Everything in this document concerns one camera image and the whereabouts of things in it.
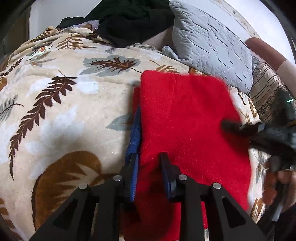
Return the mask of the red and blue knit garment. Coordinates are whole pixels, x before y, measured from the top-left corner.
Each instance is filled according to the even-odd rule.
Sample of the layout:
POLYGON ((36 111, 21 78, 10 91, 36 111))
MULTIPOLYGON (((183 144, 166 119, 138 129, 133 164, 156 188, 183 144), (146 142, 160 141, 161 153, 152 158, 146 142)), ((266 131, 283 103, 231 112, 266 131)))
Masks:
POLYGON ((135 99, 142 142, 134 204, 122 216, 125 240, 178 240, 181 207, 165 194, 159 154, 196 182, 220 183, 248 209, 251 166, 247 140, 225 132, 222 120, 240 120, 226 84, 215 77, 145 71, 135 99))

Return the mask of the black clothes pile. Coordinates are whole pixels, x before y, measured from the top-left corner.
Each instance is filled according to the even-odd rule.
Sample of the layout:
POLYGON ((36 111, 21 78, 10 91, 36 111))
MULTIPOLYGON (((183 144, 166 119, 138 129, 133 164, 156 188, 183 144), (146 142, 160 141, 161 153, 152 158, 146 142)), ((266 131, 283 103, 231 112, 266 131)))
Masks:
POLYGON ((169 1, 101 1, 86 17, 67 17, 57 26, 64 29, 87 21, 99 21, 95 33, 115 47, 142 43, 174 24, 169 1))

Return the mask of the striped beige brown pillow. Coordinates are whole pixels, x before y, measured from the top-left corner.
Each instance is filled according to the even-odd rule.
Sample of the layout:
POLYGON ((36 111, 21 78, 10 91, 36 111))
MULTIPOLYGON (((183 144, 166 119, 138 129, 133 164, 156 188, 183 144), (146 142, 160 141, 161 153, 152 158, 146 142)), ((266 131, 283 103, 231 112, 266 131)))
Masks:
POLYGON ((266 63, 258 64, 254 68, 252 76, 253 85, 249 97, 261 121, 270 123, 278 117, 280 108, 273 102, 279 90, 288 93, 289 104, 292 105, 292 114, 295 117, 295 98, 269 65, 266 63))

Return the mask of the brown and pink bolster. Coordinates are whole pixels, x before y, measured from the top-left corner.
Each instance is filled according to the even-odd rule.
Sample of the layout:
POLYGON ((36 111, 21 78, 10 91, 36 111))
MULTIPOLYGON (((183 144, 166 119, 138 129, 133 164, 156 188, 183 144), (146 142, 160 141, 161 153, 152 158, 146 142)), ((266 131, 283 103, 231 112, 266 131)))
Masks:
POLYGON ((295 66, 276 49, 256 37, 249 38, 245 41, 245 44, 278 73, 281 78, 295 80, 295 66))

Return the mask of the grey quilted pillow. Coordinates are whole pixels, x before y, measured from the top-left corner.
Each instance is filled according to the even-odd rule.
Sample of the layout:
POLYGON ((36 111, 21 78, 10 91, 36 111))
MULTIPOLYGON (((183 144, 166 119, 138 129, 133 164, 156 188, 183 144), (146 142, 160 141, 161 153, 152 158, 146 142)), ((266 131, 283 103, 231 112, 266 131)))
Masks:
POLYGON ((175 15, 173 47, 162 53, 196 70, 219 77, 248 94, 253 85, 251 50, 217 19, 187 3, 171 1, 175 15))

